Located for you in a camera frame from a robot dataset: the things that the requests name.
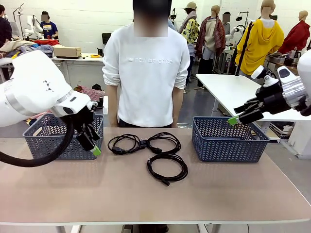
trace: coiled black cable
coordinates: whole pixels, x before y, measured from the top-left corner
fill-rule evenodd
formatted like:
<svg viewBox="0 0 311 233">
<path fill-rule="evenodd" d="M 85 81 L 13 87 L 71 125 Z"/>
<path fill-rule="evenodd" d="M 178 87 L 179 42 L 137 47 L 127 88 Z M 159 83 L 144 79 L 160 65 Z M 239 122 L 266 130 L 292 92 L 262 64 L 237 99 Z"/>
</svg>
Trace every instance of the coiled black cable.
<svg viewBox="0 0 311 233">
<path fill-rule="evenodd" d="M 176 162 L 178 162 L 180 164 L 182 170 L 181 170 L 181 172 L 177 176 L 173 176 L 173 177 L 162 176 L 162 175 L 154 172 L 153 169 L 152 169 L 152 162 L 154 160 L 157 160 L 157 159 L 170 159 L 170 160 L 176 161 Z M 148 168 L 150 174 L 154 178 L 156 178 L 157 180 L 161 181 L 163 184 L 165 184 L 167 186 L 169 186 L 171 182 L 181 181 L 182 179 L 184 179 L 188 175 L 188 167 L 187 167 L 187 165 L 185 164 L 183 159 L 180 156 L 178 156 L 177 154 L 170 154 L 170 153 L 158 154 L 158 155 L 152 157 L 151 159 L 149 159 L 147 161 L 147 168 Z"/>
<path fill-rule="evenodd" d="M 42 165 L 48 164 L 48 163 L 54 161 L 55 159 L 57 159 L 61 155 L 61 153 L 63 153 L 64 150 L 70 144 L 70 142 L 73 138 L 73 135 L 74 135 L 73 121 L 71 121 L 71 120 L 68 121 L 66 123 L 66 128 L 67 128 L 67 131 L 66 131 L 66 134 L 65 134 L 63 141 L 48 156 L 45 156 L 45 157 L 39 158 L 39 159 L 19 159 L 19 158 L 9 156 L 3 152 L 0 152 L 0 161 L 4 162 L 6 164 L 11 164 L 14 166 L 21 166 L 21 167 L 36 167 L 36 166 L 42 166 Z"/>
<path fill-rule="evenodd" d="M 124 150 L 120 147 L 117 147 L 117 143 L 124 140 L 124 139 L 129 139 L 129 140 L 134 141 L 134 145 L 131 149 Z M 114 137 L 108 142 L 109 150 L 111 150 L 114 154 L 118 154 L 118 155 L 131 154 L 131 153 L 134 153 L 138 150 L 144 149 L 146 147 L 147 147 L 146 140 L 140 141 L 139 137 L 137 137 L 136 135 L 133 135 L 133 134 L 129 134 L 129 133 L 123 134 L 121 136 Z"/>
<path fill-rule="evenodd" d="M 170 140 L 171 142 L 173 142 L 175 144 L 175 148 L 172 150 L 169 150 L 169 151 L 162 151 L 162 149 L 160 149 L 160 148 L 155 148 L 155 147 L 151 146 L 151 141 L 158 140 L 158 139 Z M 158 133 L 158 134 L 150 137 L 146 141 L 146 143 L 147 143 L 147 147 L 155 154 L 160 154 L 160 153 L 176 154 L 181 149 L 181 144 L 180 144 L 180 141 L 177 139 L 177 137 L 175 137 L 173 134 L 168 133 L 168 132 Z"/>
</svg>

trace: floor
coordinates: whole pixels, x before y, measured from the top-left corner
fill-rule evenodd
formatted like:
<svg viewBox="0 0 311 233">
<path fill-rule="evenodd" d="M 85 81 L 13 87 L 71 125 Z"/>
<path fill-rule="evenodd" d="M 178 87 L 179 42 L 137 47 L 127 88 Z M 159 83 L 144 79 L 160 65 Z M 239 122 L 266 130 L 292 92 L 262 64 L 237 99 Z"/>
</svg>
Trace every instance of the floor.
<svg viewBox="0 0 311 233">
<path fill-rule="evenodd" d="M 194 90 L 196 80 L 189 85 L 189 92 L 184 95 L 179 122 L 192 124 L 193 116 L 210 116 L 214 105 L 213 96 L 206 90 Z M 22 137 L 27 125 L 1 128 L 0 137 Z M 296 185 L 308 201 L 311 201 L 311 160 L 298 160 L 280 144 L 271 143 L 265 151 L 287 177 Z M 170 233 L 197 233 L 196 225 L 172 225 Z M 250 233 L 309 233 L 311 222 L 293 224 L 250 225 Z M 81 233 L 120 233 L 121 226 L 84 226 Z M 0 226 L 0 233 L 56 233 L 54 227 L 13 227 Z M 220 233 L 248 233 L 247 225 L 223 225 Z"/>
</svg>

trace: blue plastic basket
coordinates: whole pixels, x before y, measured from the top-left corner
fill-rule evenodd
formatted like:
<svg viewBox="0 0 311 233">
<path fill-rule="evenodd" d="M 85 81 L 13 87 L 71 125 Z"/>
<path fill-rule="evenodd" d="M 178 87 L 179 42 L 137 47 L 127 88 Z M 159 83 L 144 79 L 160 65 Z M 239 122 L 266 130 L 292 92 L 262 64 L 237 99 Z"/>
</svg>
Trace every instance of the blue plastic basket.
<svg viewBox="0 0 311 233">
<path fill-rule="evenodd" d="M 255 124 L 231 126 L 229 117 L 193 118 L 192 143 L 203 162 L 257 163 L 269 138 Z"/>
<path fill-rule="evenodd" d="M 100 136 L 95 142 L 98 148 L 102 147 L 104 138 L 104 116 L 94 115 L 93 126 Z M 53 114 L 45 114 L 39 118 L 23 136 L 29 146 L 31 154 L 35 159 L 49 155 L 63 141 L 66 133 L 65 123 Z M 58 160 L 94 160 L 96 156 L 90 151 L 85 151 L 78 142 L 77 132 L 73 136 L 69 146 L 58 157 Z"/>
</svg>

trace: table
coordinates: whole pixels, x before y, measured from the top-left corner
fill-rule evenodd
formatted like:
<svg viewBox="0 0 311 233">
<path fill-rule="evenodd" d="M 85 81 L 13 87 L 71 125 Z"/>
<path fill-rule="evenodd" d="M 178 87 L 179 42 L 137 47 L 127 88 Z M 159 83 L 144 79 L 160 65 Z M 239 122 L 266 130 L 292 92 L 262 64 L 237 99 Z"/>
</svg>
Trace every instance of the table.
<svg viewBox="0 0 311 233">
<path fill-rule="evenodd" d="M 266 58 L 266 62 L 268 63 L 267 64 L 267 67 L 269 65 L 269 63 L 272 63 L 272 64 L 275 64 L 276 65 L 276 69 L 279 68 L 279 67 L 284 67 L 285 65 L 283 63 L 279 63 L 279 62 L 275 62 L 275 60 L 273 60 L 271 57 L 267 56 Z M 295 75 L 298 75 L 298 70 L 297 70 L 297 66 L 291 66 L 291 67 L 288 67 L 286 66 L 292 73 L 294 73 Z"/>
<path fill-rule="evenodd" d="M 31 226 L 121 224 L 286 223 L 308 221 L 311 206 L 263 154 L 257 164 L 202 163 L 190 129 L 166 129 L 180 140 L 188 165 L 186 179 L 164 186 L 146 168 L 154 156 L 144 149 L 115 156 L 106 147 L 114 136 L 140 138 L 163 129 L 104 128 L 102 155 L 94 161 L 56 161 L 37 168 L 0 163 L 0 224 Z M 120 146 L 132 145 L 123 141 Z M 168 150 L 171 142 L 154 146 Z M 0 139 L 0 151 L 30 158 L 24 139 Z M 175 175 L 177 164 L 153 163 L 156 172 Z"/>
<path fill-rule="evenodd" d="M 51 59 L 57 66 L 62 67 L 65 80 L 72 88 L 77 85 L 91 88 L 98 83 L 104 90 L 103 58 L 91 58 L 92 54 L 94 53 L 82 53 L 82 57 L 78 59 L 57 57 Z"/>
<path fill-rule="evenodd" d="M 197 74 L 197 78 L 215 97 L 212 116 L 217 112 L 218 103 L 220 103 L 233 117 L 234 108 L 240 107 L 246 101 L 255 98 L 256 90 L 261 86 L 245 76 L 220 75 L 220 74 Z M 263 122 L 262 130 L 267 133 L 271 121 L 307 121 L 311 116 L 302 116 L 299 112 L 291 109 L 283 113 L 272 115 L 263 113 L 264 118 L 259 120 Z"/>
</svg>

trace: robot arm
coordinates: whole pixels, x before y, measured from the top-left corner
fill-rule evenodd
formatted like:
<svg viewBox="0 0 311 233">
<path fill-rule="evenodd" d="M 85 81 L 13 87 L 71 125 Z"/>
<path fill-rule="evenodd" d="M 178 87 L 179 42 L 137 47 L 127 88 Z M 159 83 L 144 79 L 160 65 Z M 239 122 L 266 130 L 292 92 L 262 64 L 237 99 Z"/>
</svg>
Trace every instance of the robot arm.
<svg viewBox="0 0 311 233">
<path fill-rule="evenodd" d="M 35 69 L 26 72 L 36 64 Z M 55 160 L 69 145 L 74 130 L 77 139 L 86 151 L 95 155 L 100 150 L 94 141 L 100 137 L 95 132 L 93 109 L 97 105 L 88 95 L 73 91 L 61 71 L 43 52 L 33 51 L 13 60 L 12 78 L 0 84 L 0 127 L 16 124 L 50 109 L 67 126 L 61 145 L 42 159 L 23 160 L 0 152 L 0 161 L 16 166 L 34 167 Z"/>
<path fill-rule="evenodd" d="M 234 38 L 234 34 L 235 34 L 235 33 L 240 32 L 241 35 L 243 35 L 244 31 L 245 31 L 245 27 L 244 27 L 243 25 L 239 25 L 239 26 L 237 26 L 237 27 L 234 27 L 234 28 L 231 30 L 230 34 L 225 36 L 225 41 L 226 41 L 226 43 L 228 44 L 228 43 L 230 42 L 230 40 L 232 40 L 232 39 Z"/>
<path fill-rule="evenodd" d="M 26 35 L 31 36 L 35 34 L 37 37 L 43 38 L 41 35 L 43 29 L 41 28 L 40 23 L 35 16 L 27 16 L 27 25 L 30 27 L 30 30 L 25 28 Z"/>
<path fill-rule="evenodd" d="M 296 77 L 287 67 L 280 67 L 277 72 L 280 79 L 273 78 L 273 72 L 264 67 L 259 67 L 252 78 L 264 78 L 265 84 L 256 91 L 256 97 L 248 100 L 243 106 L 235 108 L 240 114 L 229 120 L 231 125 L 251 122 L 263 118 L 263 113 L 278 114 L 293 108 L 307 117 L 311 115 L 311 50 L 306 52 L 298 62 Z"/>
</svg>

